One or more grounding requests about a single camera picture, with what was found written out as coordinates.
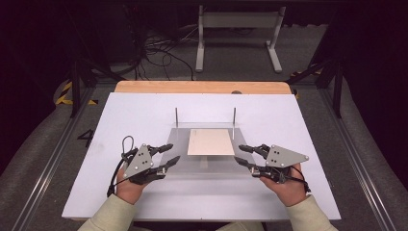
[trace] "human hand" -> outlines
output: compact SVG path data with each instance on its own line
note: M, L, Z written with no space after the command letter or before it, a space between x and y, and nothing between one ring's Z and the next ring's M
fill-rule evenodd
M116 182L120 182L124 179L123 174L124 170L122 167L117 173ZM144 185L138 185L130 182L129 180L125 180L116 185L116 196L128 202L129 204L135 204L141 197L141 193L143 192L144 187L146 187L147 185L148 183Z
M293 165L293 167L301 171L300 164ZM292 177L302 179L302 175L295 169L291 168L291 171ZM269 189L278 195L279 199L286 207L291 207L306 199L304 185L300 182L288 180L284 184L278 184L264 176L260 179Z

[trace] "white stand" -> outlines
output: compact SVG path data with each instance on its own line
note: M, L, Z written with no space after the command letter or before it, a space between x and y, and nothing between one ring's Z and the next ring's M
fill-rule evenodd
M199 8L198 17L198 49L195 71L202 72L204 64L204 28L273 28L273 37L267 40L267 48L272 60L273 68L277 73L282 72L275 51L279 30L285 15L285 7L280 8L279 13L213 13L203 12L203 6Z

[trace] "white table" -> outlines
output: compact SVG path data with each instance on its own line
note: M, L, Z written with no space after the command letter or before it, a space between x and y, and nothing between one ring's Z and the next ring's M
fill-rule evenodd
M340 219L333 194L296 99L291 94L111 93L78 173L64 218L89 218L106 200L122 151L135 145L167 143L178 109L179 122L236 123L249 145L277 144L308 155L302 170L320 208ZM160 155L154 158L155 164ZM287 219L277 196L249 174L168 175L151 183L137 203L135 220L233 221Z

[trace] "sleeve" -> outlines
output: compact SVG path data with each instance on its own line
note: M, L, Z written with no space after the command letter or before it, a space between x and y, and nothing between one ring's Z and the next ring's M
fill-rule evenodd
M112 194L95 215L89 218L79 231L125 231L133 220L136 206Z
M296 205L287 207L287 212L294 231L337 230L312 195Z

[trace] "gray carpet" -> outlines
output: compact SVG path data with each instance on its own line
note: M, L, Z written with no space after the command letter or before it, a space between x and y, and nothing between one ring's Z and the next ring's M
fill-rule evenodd
M283 73L273 72L264 40L268 31L254 31L247 36L230 31L213 31L206 34L206 54L204 71L194 73L196 80L219 81L282 81L289 75L307 67L324 27L283 28L276 45ZM195 66L196 42L189 41L174 48L171 53L183 59L192 68ZM160 63L163 55L151 57L152 62ZM145 76L150 80L166 79L162 67L143 62ZM166 68L171 80L190 79L190 70L184 64L172 59ZM135 72L126 75L134 79ZM78 136L94 130L103 111L113 84L100 84L94 90L91 99L99 100L98 105L88 105L59 163L45 195L40 202L28 230L76 230L82 221L61 218L64 204L69 196L76 174L86 155L86 141L77 140ZM340 230L381 230L372 212L369 202L356 178L346 148L333 118L324 106L319 91L310 87L296 87L299 90L300 110L319 154L327 180L332 184L332 192L338 204L342 220L333 221ZM396 230L408 227L408 193L388 167L384 157L372 140L358 110L352 102L347 86L344 86L342 98L343 122L353 139L361 159L378 193L390 213ZM67 124L71 106L59 105L57 109L32 133L18 152L9 167L1 175L0 184L0 227L11 230L24 204L29 197L38 177ZM268 230L291 230L287 221L268 223Z

